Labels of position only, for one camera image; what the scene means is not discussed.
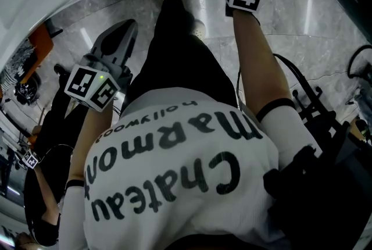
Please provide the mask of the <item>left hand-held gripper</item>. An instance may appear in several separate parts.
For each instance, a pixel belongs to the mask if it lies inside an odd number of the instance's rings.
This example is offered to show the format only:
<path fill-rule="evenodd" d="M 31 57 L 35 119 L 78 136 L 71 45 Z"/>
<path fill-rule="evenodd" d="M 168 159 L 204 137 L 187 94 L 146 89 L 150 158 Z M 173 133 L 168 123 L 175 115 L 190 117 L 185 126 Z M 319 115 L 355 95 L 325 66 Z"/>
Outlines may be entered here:
<path fill-rule="evenodd" d="M 127 93 L 133 74 L 126 66 L 138 35 L 134 19 L 123 20 L 101 33 L 91 53 L 73 67 L 65 93 L 78 103 L 103 111 L 118 92 Z"/>

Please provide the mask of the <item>person's left forearm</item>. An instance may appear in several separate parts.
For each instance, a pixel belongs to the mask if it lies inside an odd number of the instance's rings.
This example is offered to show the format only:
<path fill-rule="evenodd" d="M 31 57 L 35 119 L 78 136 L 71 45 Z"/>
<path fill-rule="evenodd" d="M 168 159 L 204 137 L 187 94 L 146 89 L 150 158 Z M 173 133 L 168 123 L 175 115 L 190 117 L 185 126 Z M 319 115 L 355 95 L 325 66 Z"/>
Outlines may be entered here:
<path fill-rule="evenodd" d="M 113 101 L 102 112 L 89 109 L 72 154 L 68 180 L 83 180 L 87 155 L 95 140 L 111 127 Z"/>

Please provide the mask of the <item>person's right forearm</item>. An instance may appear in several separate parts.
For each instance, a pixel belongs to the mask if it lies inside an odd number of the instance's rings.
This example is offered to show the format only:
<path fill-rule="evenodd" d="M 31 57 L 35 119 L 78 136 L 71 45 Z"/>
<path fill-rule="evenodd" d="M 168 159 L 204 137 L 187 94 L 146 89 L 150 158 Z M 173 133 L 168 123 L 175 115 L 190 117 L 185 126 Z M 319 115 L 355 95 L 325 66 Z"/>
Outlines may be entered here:
<path fill-rule="evenodd" d="M 232 18 L 247 107 L 258 114 L 272 102 L 290 103 L 287 79 L 258 20 L 243 10 L 234 10 Z"/>

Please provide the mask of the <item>person's right white clog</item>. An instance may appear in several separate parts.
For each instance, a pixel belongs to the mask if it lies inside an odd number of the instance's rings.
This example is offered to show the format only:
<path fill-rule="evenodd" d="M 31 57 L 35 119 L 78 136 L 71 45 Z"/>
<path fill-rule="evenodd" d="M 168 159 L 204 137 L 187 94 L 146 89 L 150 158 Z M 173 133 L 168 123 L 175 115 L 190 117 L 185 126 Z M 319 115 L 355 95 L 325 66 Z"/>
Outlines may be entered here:
<path fill-rule="evenodd" d="M 206 35 L 205 24 L 202 21 L 195 19 L 191 34 L 203 41 Z"/>

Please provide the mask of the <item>person's black trousers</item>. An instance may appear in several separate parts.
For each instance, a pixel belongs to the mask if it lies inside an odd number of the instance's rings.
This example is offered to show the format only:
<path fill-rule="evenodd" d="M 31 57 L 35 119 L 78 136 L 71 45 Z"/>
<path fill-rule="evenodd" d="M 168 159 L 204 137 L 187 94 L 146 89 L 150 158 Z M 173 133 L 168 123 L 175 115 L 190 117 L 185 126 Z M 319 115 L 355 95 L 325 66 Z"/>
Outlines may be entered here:
<path fill-rule="evenodd" d="M 127 90 L 128 102 L 150 90 L 181 87 L 237 106 L 231 80 L 210 49 L 192 34 L 194 23 L 182 0 L 163 0 L 146 60 Z"/>

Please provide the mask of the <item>orange sofa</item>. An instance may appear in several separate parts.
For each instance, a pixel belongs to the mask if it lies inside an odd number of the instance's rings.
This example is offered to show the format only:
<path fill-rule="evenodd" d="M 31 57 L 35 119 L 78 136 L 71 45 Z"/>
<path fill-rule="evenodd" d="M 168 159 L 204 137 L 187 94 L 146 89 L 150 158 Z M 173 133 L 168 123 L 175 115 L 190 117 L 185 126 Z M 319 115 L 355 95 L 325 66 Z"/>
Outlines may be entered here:
<path fill-rule="evenodd" d="M 28 39 L 34 47 L 34 52 L 31 54 L 31 61 L 24 68 L 25 75 L 20 81 L 21 84 L 25 84 L 28 81 L 53 48 L 53 41 L 45 23 L 38 26 Z"/>

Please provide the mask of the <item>black white striped blanket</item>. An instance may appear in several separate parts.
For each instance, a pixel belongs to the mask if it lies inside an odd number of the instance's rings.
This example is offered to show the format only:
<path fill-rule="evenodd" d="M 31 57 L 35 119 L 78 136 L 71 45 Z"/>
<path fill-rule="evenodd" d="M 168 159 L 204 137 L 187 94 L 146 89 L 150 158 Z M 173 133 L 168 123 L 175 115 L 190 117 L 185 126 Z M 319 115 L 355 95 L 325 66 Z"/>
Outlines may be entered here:
<path fill-rule="evenodd" d="M 21 82 L 36 61 L 35 47 L 29 39 L 26 39 L 7 62 L 0 74 L 2 91 L 5 92 L 13 85 Z"/>

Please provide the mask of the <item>person's white printed T-shirt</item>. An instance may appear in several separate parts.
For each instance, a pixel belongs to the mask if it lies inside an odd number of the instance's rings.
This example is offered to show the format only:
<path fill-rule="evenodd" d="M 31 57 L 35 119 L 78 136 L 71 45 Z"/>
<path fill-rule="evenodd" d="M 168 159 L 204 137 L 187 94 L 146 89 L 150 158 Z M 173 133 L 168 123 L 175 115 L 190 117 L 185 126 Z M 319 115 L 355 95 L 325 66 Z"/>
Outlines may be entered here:
<path fill-rule="evenodd" d="M 317 146 L 294 103 L 253 120 L 186 88 L 137 98 L 87 155 L 66 191 L 60 250 L 163 250 L 201 238 L 289 250 L 263 185 L 305 146 Z"/>

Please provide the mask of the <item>black waist pack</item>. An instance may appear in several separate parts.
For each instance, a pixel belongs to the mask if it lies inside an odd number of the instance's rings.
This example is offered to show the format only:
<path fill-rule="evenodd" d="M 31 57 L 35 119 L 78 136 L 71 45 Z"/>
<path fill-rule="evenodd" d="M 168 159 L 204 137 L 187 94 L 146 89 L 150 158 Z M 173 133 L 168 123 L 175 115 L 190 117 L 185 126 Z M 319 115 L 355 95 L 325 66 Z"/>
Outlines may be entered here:
<path fill-rule="evenodd" d="M 372 214 L 372 146 L 346 126 L 320 156 L 305 146 L 263 180 L 269 215 L 292 250 L 352 250 Z"/>

